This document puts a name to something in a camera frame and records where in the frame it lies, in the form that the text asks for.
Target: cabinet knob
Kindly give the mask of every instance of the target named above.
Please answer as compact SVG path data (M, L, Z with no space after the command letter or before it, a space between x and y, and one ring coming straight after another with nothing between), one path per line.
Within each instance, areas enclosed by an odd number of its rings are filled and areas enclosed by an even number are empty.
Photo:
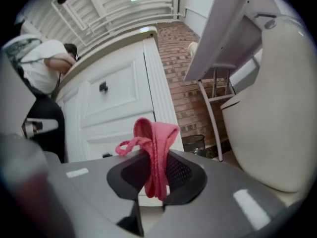
M106 82L101 83L99 85L99 92L102 92L102 91L104 91L104 92L108 91L108 87L107 87L107 83Z

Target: metal leg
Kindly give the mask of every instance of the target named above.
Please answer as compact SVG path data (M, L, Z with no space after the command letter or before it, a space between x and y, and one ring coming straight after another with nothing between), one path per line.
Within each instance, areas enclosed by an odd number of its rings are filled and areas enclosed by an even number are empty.
M212 112L212 108L211 108L210 102L208 100L207 93L206 93L206 91L205 91L205 89L203 87L202 81L198 80L197 83L198 83L200 91L201 91L201 93L203 95L203 98L204 98L204 101L206 103L206 106L207 106L207 109L208 109L208 113L209 113L209 116L210 116L210 119L211 119L211 124L212 124L213 132L214 132L214 137L216 139L216 144L217 144L217 149L218 149L218 158L219 158L219 161L222 161L221 142L220 142L219 131L218 131L218 128L217 128L216 120L214 118L214 115L213 115L213 112Z
M217 89L217 69L213 70L212 98L216 97Z
M230 84L230 71L228 70L228 72L227 72L227 86L226 86L226 92L225 92L225 95L227 95L227 94L228 94L229 84Z

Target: white wall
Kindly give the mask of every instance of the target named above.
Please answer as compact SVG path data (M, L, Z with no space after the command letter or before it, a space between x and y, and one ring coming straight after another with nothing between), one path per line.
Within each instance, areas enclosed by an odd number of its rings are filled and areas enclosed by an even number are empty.
M300 18L298 13L283 0L274 0L280 13L294 18ZM262 49L255 55L256 61L260 64L262 58ZM259 67L251 59L236 73L230 77L230 82L236 93L242 91L248 86L252 85L258 75Z
M199 36L202 35L213 0L180 0L180 19Z

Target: red towel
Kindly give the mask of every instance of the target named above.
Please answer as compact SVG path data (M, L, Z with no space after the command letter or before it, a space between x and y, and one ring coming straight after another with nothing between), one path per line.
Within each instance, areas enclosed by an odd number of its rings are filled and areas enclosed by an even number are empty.
M164 122L150 122L146 118L138 119L134 124L134 138L120 143L115 151L119 155L126 155L135 145L148 152L151 160L151 174L145 183L148 197L163 200L166 197L167 178L165 175L166 161L169 148L174 143L179 128Z

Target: brick floor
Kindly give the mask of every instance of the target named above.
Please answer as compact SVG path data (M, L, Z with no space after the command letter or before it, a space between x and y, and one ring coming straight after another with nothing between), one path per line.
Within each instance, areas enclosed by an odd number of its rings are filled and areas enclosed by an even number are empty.
M181 136L203 134L206 146L215 145L210 117L198 85L196 82L183 81L191 61L188 45L191 42L198 42L199 36L182 22L160 23L155 27L158 30L159 54L172 95ZM210 97L212 81L205 80L203 85ZM220 94L223 90L224 88L218 88L217 93ZM227 138L220 110L223 103L224 101L212 105L221 140Z

